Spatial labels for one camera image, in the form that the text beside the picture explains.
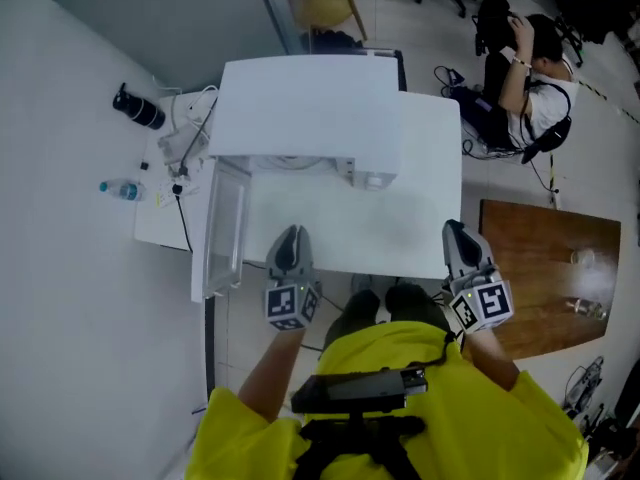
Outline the clear plastic water bottle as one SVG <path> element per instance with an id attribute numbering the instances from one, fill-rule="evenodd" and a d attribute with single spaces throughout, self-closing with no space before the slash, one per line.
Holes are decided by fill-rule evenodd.
<path id="1" fill-rule="evenodd" d="M 125 201 L 141 201 L 145 198 L 146 188 L 142 183 L 129 179 L 110 179 L 100 183 L 99 190 L 114 198 Z"/>

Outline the black mesh chair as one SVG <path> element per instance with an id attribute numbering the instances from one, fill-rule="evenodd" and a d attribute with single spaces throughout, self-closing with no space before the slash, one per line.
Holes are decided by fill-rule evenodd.
<path id="1" fill-rule="evenodd" d="M 499 52 L 505 47 L 516 49 L 516 40 L 509 21 L 511 16 L 507 0 L 482 0 L 478 14 L 472 17 L 476 26 L 477 56 L 487 52 Z"/>

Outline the black thermos bottle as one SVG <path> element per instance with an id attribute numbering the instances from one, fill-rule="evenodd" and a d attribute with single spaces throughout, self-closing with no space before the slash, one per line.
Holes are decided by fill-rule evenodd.
<path id="1" fill-rule="evenodd" d="M 159 106 L 128 92 L 125 83 L 120 85 L 115 94 L 112 107 L 133 122 L 152 130 L 160 129 L 166 120 L 166 114 Z"/>

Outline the white side table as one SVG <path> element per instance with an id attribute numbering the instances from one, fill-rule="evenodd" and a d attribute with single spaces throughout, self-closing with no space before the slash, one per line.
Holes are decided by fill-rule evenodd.
<path id="1" fill-rule="evenodd" d="M 177 95 L 167 95 L 159 100 L 159 107 L 166 113 L 162 128 L 147 133 L 142 161 L 150 167 L 140 171 L 139 180 L 146 188 L 145 198 L 137 203 L 135 212 L 134 238 L 156 245 L 187 251 L 192 241 L 191 221 L 200 215 L 198 204 L 205 198 L 207 169 L 211 166 L 202 149 L 185 161 L 187 179 L 197 183 L 199 191 L 188 197 L 177 198 L 176 202 L 164 208 L 156 208 L 154 196 L 158 185 L 166 179 L 178 179 L 180 164 L 166 166 L 157 146 L 157 140 L 187 123 L 200 127 L 205 118 L 212 118 L 211 106 L 217 99 L 218 89 L 205 89 Z"/>

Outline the black chest harness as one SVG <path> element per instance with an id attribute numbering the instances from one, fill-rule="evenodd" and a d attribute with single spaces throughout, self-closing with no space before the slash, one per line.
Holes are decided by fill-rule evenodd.
<path id="1" fill-rule="evenodd" d="M 300 431 L 310 447 L 296 460 L 293 480 L 320 480 L 321 473 L 341 455 L 368 455 L 394 480 L 421 480 L 402 440 L 425 429 L 423 420 L 415 416 L 352 414 L 348 419 L 314 420 Z"/>

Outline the person's left leg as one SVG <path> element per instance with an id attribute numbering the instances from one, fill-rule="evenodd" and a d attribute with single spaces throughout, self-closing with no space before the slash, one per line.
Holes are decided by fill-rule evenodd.
<path id="1" fill-rule="evenodd" d="M 343 313 L 330 325 L 323 349 L 341 337 L 374 326 L 379 307 L 380 299 L 371 289 L 353 294 Z"/>

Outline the wooden table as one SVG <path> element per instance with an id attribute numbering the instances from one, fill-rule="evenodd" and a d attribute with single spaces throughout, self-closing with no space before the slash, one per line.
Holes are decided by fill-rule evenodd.
<path id="1" fill-rule="evenodd" d="M 612 308 L 619 264 L 621 224 L 589 215 L 484 199 L 481 235 L 502 277 L 510 283 L 514 315 L 496 334 L 515 359 L 544 355 L 603 337 L 608 320 L 574 314 L 567 297 Z M 592 268 L 573 265 L 573 250 L 591 248 Z"/>

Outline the person's right leg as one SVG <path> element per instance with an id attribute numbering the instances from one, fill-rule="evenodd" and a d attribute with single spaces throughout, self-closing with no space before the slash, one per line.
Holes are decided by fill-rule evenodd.
<path id="1" fill-rule="evenodd" d="M 451 331 L 443 310 L 417 284 L 400 283 L 389 288 L 385 295 L 385 307 L 392 322 L 421 322 L 446 333 Z"/>

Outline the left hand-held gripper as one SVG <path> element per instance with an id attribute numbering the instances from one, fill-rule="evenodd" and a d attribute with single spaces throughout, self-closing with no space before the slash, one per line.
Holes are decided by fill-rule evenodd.
<path id="1" fill-rule="evenodd" d="M 277 330 L 305 329 L 313 321 L 322 284 L 312 263 L 310 235 L 302 225 L 289 226 L 272 244 L 266 262 L 264 314 Z"/>

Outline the white power strip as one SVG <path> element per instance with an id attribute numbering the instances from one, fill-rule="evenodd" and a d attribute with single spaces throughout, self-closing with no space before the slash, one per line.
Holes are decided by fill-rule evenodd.
<path id="1" fill-rule="evenodd" d="M 154 202 L 156 208 L 164 208 L 176 202 L 177 198 L 188 197 L 199 191 L 200 187 L 194 181 L 187 178 L 166 179 L 162 181 L 155 192 Z"/>

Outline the dark floor bag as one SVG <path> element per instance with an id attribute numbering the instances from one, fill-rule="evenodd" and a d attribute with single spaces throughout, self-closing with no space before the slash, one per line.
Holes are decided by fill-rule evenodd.
<path id="1" fill-rule="evenodd" d="M 510 147 L 508 119 L 497 103 L 486 101 L 484 96 L 467 87 L 454 87 L 449 97 L 459 104 L 460 115 L 490 147 Z"/>

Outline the black chest-mounted device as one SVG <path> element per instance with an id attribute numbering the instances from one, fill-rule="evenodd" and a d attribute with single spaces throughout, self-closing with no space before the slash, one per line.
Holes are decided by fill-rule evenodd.
<path id="1" fill-rule="evenodd" d="M 389 413 L 405 408 L 409 396 L 423 394 L 427 388 L 422 367 L 312 375 L 292 395 L 291 410 L 297 414 Z"/>

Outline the person's right forearm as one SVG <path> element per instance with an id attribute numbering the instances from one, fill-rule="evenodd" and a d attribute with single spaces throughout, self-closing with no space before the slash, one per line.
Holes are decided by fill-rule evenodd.
<path id="1" fill-rule="evenodd" d="M 479 330 L 465 337 L 465 349 L 473 365 L 505 391 L 515 386 L 520 370 L 506 354 L 492 329 Z"/>

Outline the person's left forearm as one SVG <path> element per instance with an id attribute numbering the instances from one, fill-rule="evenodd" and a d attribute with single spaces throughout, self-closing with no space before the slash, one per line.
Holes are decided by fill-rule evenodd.
<path id="1" fill-rule="evenodd" d="M 238 392 L 239 400 L 268 423 L 278 418 L 305 334 L 304 328 L 279 332 Z"/>

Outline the white microwave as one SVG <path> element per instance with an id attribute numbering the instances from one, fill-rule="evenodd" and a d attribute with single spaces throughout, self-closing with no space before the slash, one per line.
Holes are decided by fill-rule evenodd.
<path id="1" fill-rule="evenodd" d="M 401 68 L 395 56 L 320 54 L 225 65 L 192 205 L 191 299 L 240 280 L 252 171 L 259 159 L 323 165 L 343 186 L 387 188 L 401 164 Z"/>

